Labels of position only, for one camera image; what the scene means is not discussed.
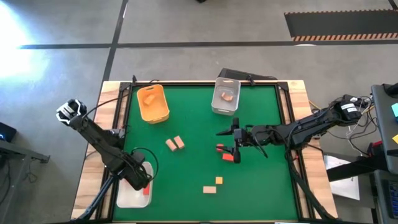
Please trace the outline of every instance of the black floor mat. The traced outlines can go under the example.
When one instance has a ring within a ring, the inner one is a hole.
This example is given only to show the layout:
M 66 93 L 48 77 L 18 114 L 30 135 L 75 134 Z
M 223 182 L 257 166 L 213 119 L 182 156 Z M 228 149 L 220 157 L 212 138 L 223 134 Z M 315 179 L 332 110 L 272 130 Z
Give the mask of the black floor mat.
M 398 11 L 286 12 L 294 41 L 369 40 L 398 37 Z

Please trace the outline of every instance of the black floor stripe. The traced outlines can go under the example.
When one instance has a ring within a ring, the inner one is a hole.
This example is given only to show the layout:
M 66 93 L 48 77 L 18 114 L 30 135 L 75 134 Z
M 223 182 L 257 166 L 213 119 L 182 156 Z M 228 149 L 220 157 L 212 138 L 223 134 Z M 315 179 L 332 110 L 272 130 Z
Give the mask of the black floor stripe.
M 111 49 L 109 50 L 108 59 L 106 61 L 105 71 L 104 71 L 104 75 L 102 77 L 102 82 L 108 81 L 109 77 L 111 75 L 112 64 L 113 64 L 114 56 L 116 54 L 116 49 L 118 47 L 120 33 L 122 30 L 122 26 L 123 26 L 124 13 L 126 12 L 128 2 L 129 2 L 129 0 L 123 0 L 122 6 L 120 8 L 118 22 L 117 22 L 116 28 L 114 30 L 112 45 L 111 45 Z
M 111 46 L 112 44 L 27 44 L 18 46 L 18 49 L 107 49 Z
M 125 43 L 117 44 L 117 49 L 172 49 L 172 48 L 200 48 L 200 47 L 282 47 L 300 44 L 313 45 L 388 45 L 398 44 L 392 40 L 324 40 L 324 41 L 250 41 L 250 42 L 172 42 L 172 43 Z M 104 49 L 111 48 L 112 44 L 65 44 L 65 45 L 22 45 L 19 49 Z
M 397 4 L 394 2 L 394 0 L 388 0 L 388 2 L 390 3 L 391 7 L 393 10 L 398 10 L 398 6 Z

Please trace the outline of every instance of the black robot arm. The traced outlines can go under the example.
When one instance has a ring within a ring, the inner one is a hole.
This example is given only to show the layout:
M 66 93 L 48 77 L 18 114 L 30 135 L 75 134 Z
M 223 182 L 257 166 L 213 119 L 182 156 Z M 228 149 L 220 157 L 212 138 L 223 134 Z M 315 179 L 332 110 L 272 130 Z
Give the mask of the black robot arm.
M 104 183 L 99 194 L 78 220 L 90 219 L 109 187 L 120 179 L 126 179 L 135 189 L 140 190 L 153 179 L 142 163 L 145 155 L 138 151 L 130 154 L 123 151 L 124 138 L 112 130 L 103 130 L 86 115 L 86 106 L 78 100 L 69 100 L 57 110 L 56 117 L 63 124 L 78 131 L 101 155 L 111 177 Z
M 356 124 L 361 117 L 362 114 L 356 109 L 352 102 L 334 101 L 329 107 L 290 124 L 246 125 L 244 128 L 240 128 L 239 119 L 234 118 L 228 130 L 217 134 L 233 135 L 234 146 L 217 148 L 231 153 L 234 157 L 234 162 L 240 163 L 240 147 L 254 146 L 260 148 L 263 155 L 268 157 L 262 146 L 268 144 L 285 145 L 285 156 L 288 161 L 291 176 L 296 183 L 299 184 L 321 218 L 331 220 L 335 218 L 322 207 L 305 181 L 300 177 L 300 174 L 294 166 L 292 155 L 288 152 L 290 152 L 291 149 L 301 149 L 313 136 L 318 134 L 323 135 L 329 128 Z

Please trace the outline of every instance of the wooden block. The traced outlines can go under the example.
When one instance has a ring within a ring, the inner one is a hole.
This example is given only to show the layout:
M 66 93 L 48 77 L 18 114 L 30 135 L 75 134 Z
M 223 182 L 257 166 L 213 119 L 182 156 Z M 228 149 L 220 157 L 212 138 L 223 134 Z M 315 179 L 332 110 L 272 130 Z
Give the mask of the wooden block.
M 396 142 L 396 143 L 398 144 L 398 134 L 397 134 L 396 136 L 394 136 L 394 137 L 392 138 L 392 140 L 394 140 L 394 142 Z
M 146 188 L 144 188 L 144 195 L 149 195 L 150 192 L 150 183 L 147 185 Z
M 226 160 L 226 161 L 233 162 L 234 161 L 234 156 L 232 156 L 231 154 L 228 154 L 228 153 L 224 153 L 223 154 L 223 159 Z
M 149 96 L 147 96 L 147 98 L 145 98 L 144 103 L 149 106 L 153 100 L 155 99 L 155 95 L 151 94 Z
M 177 144 L 179 149 L 183 149 L 184 148 L 184 142 L 181 140 L 180 136 L 175 136 L 174 137 L 174 141 Z
M 234 96 L 232 95 L 228 95 L 225 92 L 223 94 L 221 94 L 222 99 L 224 99 L 225 101 L 231 102 L 232 99 L 234 98 Z
M 168 139 L 166 141 L 166 145 L 171 149 L 171 151 L 175 151 L 177 149 L 177 147 L 175 146 L 175 144 L 173 143 L 173 141 L 171 139 Z
M 215 186 L 203 186 L 204 194 L 215 194 L 217 193 L 217 188 Z
M 222 152 L 223 150 L 222 149 L 218 149 L 217 146 L 216 146 L 217 152 Z
M 223 177 L 216 177 L 216 184 L 223 184 Z

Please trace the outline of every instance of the orange basket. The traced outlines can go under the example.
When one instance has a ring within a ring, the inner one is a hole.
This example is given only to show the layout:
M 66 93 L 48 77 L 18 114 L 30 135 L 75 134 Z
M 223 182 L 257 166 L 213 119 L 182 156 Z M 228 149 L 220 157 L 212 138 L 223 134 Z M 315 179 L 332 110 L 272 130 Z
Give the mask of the orange basket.
M 137 92 L 141 118 L 149 124 L 156 124 L 169 118 L 169 107 L 163 86 L 156 84 L 141 88 Z

